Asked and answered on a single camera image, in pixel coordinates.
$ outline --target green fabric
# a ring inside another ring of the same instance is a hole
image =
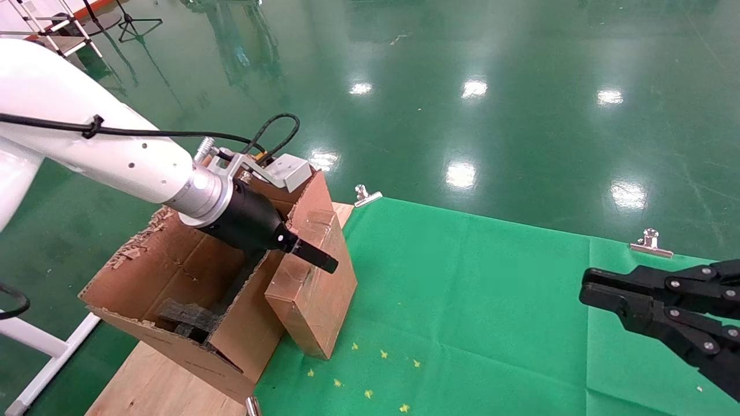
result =
[[[706,261],[389,198],[356,209],[345,234],[358,286],[334,355],[304,357],[286,337],[258,384],[265,415],[401,415],[404,404],[425,416],[740,409],[658,341],[578,301],[589,266]]]

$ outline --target cable tie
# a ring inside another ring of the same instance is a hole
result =
[[[82,132],[82,137],[93,138],[93,136],[100,133],[100,127],[103,124],[103,121],[105,120],[101,116],[95,114],[92,117],[92,122],[90,122],[90,130]]]

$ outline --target metal bracket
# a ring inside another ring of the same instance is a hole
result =
[[[217,155],[213,157],[208,165],[208,170],[223,175],[228,178],[234,178],[240,167],[251,170],[252,174],[265,182],[275,185],[278,188],[285,188],[288,192],[296,190],[303,182],[311,177],[311,167],[308,161],[297,158],[293,155],[281,155],[275,159],[267,168],[257,164],[257,161],[241,153],[233,153],[226,148],[221,148],[221,152],[232,156],[229,166],[220,167]]]

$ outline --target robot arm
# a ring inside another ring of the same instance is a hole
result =
[[[616,313],[626,330],[660,340],[740,401],[740,328],[703,315],[740,319],[739,284],[740,260],[677,272],[588,269],[580,300]]]
[[[172,207],[186,225],[236,248],[280,249],[328,272],[336,270],[335,259],[287,229],[265,196],[234,179],[243,167],[290,192],[310,176],[307,163],[291,172],[290,180],[274,177],[278,168],[263,169],[249,156],[228,156],[226,150],[213,152],[217,156],[202,166],[171,138],[156,136],[154,125],[49,50],[0,39],[0,56],[0,192],[4,196],[0,230],[18,208],[43,159],[50,158],[109,187]],[[51,122],[54,127],[34,127]],[[92,131],[81,134],[80,125],[89,123]]]

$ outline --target cardboard-wrapped block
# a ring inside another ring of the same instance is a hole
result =
[[[307,355],[328,360],[357,287],[352,261],[337,215],[333,210],[314,209],[302,224],[294,223],[298,235],[339,261],[329,274],[295,256],[286,256],[265,292],[280,321]]]

